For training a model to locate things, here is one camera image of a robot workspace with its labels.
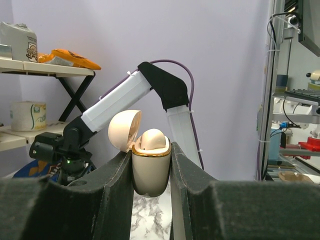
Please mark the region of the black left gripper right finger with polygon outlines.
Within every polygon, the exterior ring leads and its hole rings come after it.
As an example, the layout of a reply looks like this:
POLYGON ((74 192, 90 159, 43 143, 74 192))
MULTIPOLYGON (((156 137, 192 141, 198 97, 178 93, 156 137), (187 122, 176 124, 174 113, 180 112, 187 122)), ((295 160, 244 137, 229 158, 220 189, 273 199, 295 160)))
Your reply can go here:
POLYGON ((220 181, 171 145, 172 240, 317 240, 320 187, 220 181))

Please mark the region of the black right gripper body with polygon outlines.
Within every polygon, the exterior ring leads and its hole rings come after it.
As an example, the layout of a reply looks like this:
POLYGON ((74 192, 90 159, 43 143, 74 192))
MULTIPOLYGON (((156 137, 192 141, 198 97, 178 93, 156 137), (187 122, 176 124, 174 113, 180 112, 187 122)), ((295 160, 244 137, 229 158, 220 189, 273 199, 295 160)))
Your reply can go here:
POLYGON ((97 168, 91 160, 92 154, 81 145, 78 132, 66 135, 52 132, 38 134, 31 144, 29 156, 49 164, 60 163, 57 182, 64 186, 97 168))

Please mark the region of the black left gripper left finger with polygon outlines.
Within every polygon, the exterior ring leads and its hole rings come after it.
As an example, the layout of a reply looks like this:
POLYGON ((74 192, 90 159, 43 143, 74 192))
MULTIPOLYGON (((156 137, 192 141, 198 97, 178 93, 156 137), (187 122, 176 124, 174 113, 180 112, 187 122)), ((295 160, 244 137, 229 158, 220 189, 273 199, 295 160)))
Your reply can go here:
POLYGON ((128 240, 133 196, 132 158, 125 152, 68 186, 47 177, 3 179, 0 237, 128 240))

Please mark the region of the beige small earbud case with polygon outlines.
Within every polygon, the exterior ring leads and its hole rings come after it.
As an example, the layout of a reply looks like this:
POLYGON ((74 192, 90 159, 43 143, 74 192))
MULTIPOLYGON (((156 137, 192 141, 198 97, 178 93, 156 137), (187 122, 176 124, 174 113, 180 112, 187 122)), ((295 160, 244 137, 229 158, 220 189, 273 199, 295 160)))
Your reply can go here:
POLYGON ((166 146, 153 150, 141 149, 140 110, 125 110, 117 113, 108 126, 111 144, 121 152, 131 152, 132 183, 137 194, 155 198, 167 188, 170 174, 172 145, 167 136, 166 146))

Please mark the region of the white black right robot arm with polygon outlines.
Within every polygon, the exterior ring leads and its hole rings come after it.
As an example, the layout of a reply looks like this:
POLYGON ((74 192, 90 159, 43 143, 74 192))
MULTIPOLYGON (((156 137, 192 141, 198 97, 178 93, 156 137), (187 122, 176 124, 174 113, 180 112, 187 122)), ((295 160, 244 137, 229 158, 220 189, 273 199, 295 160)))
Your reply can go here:
POLYGON ((117 83, 98 101, 87 108, 63 129, 62 134, 44 132, 35 136, 29 156, 49 164, 61 163, 59 183, 71 182, 94 171, 92 154, 85 150, 89 141, 107 127, 114 116, 128 111, 151 91, 160 98, 173 139, 200 168, 204 167, 197 130, 192 113, 195 81, 191 71, 182 63, 167 60, 182 67, 191 81, 191 90, 179 77, 156 66, 163 60, 144 61, 137 69, 117 83))

